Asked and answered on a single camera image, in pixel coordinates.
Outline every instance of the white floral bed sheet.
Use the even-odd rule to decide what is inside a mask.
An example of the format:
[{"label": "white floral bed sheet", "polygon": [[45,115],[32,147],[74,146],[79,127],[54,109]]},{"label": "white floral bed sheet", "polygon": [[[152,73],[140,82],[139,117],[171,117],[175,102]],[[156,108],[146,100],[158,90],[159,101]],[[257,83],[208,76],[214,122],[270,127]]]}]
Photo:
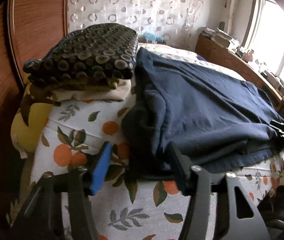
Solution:
[{"label": "white floral bed sheet", "polygon": [[[166,58],[200,64],[243,80],[230,69],[198,60],[194,52],[157,44],[139,46]],[[121,132],[121,121],[134,106],[135,98],[133,79],[131,94],[122,102],[70,100],[53,107],[35,152],[30,181],[37,182],[46,171],[62,174],[85,164],[88,160],[83,153],[96,154],[103,142],[109,141],[113,144],[113,156],[106,181],[97,195],[90,197],[100,239],[178,239],[189,197],[183,196],[173,181],[136,180],[128,171],[130,146]],[[284,150],[234,172],[258,205],[284,183],[283,169]],[[72,239],[67,194],[62,197],[62,213],[66,238]]]}]

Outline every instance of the wooden headboard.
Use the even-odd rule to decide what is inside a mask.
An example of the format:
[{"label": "wooden headboard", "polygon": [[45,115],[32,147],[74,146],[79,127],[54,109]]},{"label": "wooden headboard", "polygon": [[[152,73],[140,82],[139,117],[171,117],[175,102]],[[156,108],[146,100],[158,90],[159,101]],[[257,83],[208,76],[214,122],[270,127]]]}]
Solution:
[{"label": "wooden headboard", "polygon": [[18,196],[23,160],[10,128],[23,94],[23,63],[42,58],[67,32],[67,0],[6,0],[0,5],[0,217]]}]

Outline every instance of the white curtain with circle pattern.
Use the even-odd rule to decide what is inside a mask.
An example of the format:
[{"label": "white curtain with circle pattern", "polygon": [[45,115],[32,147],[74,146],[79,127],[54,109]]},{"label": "white curtain with circle pattern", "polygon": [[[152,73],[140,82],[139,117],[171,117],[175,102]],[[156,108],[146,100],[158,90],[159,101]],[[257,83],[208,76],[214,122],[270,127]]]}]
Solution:
[{"label": "white curtain with circle pattern", "polygon": [[203,0],[68,0],[68,31],[114,22],[140,36],[150,32],[167,45],[193,49],[193,25],[202,7]]}]

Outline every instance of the blue gripper pad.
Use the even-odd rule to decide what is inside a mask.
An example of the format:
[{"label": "blue gripper pad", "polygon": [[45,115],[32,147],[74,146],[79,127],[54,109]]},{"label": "blue gripper pad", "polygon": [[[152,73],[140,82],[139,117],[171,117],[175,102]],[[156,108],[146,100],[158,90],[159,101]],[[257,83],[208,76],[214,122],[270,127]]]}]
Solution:
[{"label": "blue gripper pad", "polygon": [[90,187],[92,196],[94,196],[102,188],[103,181],[106,177],[112,155],[111,143],[105,142],[98,155],[100,155],[98,163],[92,172],[92,184]]}]

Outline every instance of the beige folded blanket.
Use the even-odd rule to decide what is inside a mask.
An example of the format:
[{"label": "beige folded blanket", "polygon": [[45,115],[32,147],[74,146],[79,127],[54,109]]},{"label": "beige folded blanket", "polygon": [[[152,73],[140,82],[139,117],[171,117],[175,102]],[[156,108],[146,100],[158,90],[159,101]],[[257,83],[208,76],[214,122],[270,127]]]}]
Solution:
[{"label": "beige folded blanket", "polygon": [[124,100],[130,94],[131,81],[127,79],[119,80],[116,89],[101,90],[98,86],[88,86],[84,91],[71,91],[65,89],[52,90],[52,98],[56,102],[68,100],[74,98],[78,101],[84,100],[99,100],[99,99],[111,99],[111,100]]}]

